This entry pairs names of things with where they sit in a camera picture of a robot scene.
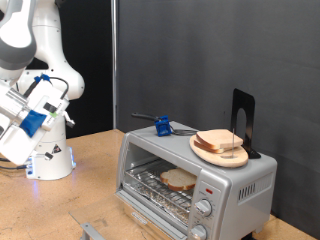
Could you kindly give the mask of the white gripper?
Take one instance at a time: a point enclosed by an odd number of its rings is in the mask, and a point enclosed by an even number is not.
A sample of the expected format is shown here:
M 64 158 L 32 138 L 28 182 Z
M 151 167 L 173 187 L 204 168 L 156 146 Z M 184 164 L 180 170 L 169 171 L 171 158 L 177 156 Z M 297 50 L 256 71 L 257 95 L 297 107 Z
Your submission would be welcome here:
M 49 81 L 41 80 L 32 87 L 28 96 L 2 83 L 0 153 L 16 165 L 24 164 L 62 115 L 67 126 L 75 126 L 74 120 L 65 111 L 68 105 L 64 93 Z M 53 159 L 49 152 L 44 156 L 45 160 Z

